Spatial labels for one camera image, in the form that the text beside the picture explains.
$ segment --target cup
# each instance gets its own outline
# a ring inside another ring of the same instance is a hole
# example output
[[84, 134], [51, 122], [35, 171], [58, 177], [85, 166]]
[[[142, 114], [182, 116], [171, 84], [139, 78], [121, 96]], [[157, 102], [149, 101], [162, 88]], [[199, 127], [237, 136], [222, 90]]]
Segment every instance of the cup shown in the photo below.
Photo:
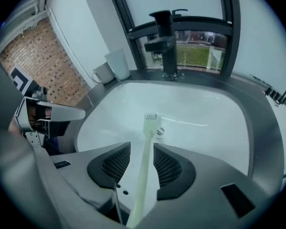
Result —
[[130, 76], [123, 48], [105, 55], [107, 63], [119, 80], [125, 80]]
[[95, 68], [92, 73], [92, 80], [95, 83], [106, 84], [114, 79], [114, 74], [110, 69], [108, 63], [104, 63], [101, 66]]

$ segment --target grass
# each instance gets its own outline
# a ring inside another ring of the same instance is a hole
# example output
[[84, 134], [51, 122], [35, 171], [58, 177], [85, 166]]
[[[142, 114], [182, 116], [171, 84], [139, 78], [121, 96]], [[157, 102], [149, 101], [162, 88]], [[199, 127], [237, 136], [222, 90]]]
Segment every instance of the grass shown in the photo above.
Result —
[[[221, 57], [220, 66], [223, 63], [223, 59], [225, 58], [225, 51], [223, 50], [223, 54]], [[209, 59], [209, 47], [201, 47], [201, 46], [182, 46], [177, 45], [177, 64], [179, 66], [201, 66], [207, 67]], [[158, 54], [153, 55], [154, 63], [162, 63], [162, 58], [159, 57]]]
[[208, 47], [188, 47], [177, 45], [178, 65], [207, 66], [209, 57]]

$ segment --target white sink basin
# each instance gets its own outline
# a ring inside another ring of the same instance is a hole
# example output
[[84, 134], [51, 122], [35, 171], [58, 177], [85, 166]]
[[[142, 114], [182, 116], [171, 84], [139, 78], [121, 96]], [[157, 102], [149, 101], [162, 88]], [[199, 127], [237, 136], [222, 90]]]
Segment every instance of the white sink basin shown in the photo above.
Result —
[[[123, 83], [95, 107], [82, 124], [79, 152], [131, 142], [131, 161], [120, 181], [119, 200], [132, 208], [145, 136], [145, 113], [162, 117], [164, 143], [219, 158], [248, 174], [249, 138], [241, 108], [228, 96], [212, 88], [184, 84]], [[159, 181], [150, 160], [145, 214], [156, 202]]]

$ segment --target countertop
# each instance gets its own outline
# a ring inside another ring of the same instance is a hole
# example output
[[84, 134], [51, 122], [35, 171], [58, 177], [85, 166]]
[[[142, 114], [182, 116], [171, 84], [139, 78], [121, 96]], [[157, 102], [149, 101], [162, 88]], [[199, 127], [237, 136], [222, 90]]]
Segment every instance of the countertop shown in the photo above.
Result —
[[[126, 82], [174, 82], [215, 88], [232, 98], [244, 113], [250, 143], [248, 176], [267, 194], [278, 192], [284, 172], [283, 141], [276, 116], [261, 89], [238, 79], [212, 73], [180, 70], [177, 79], [163, 78], [162, 74], [162, 70], [131, 71], [131, 76], [125, 81], [115, 79], [106, 85], [96, 85], [77, 107], [85, 109], [88, 116], [110, 90]], [[65, 135], [74, 137], [76, 130], [76, 136], [80, 126], [81, 122], [70, 123]]]

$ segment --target window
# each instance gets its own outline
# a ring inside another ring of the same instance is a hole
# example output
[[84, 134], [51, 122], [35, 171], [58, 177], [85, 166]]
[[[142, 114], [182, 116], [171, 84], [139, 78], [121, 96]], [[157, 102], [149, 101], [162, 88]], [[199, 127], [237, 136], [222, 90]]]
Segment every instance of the window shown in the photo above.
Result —
[[150, 13], [175, 9], [183, 16], [205, 16], [222, 19], [221, 0], [126, 0], [135, 26], [154, 21]]
[[[220, 73], [225, 58], [227, 36], [207, 31], [176, 31], [179, 69]], [[137, 40], [147, 69], [163, 68], [162, 55], [146, 52], [144, 44], [157, 35]]]

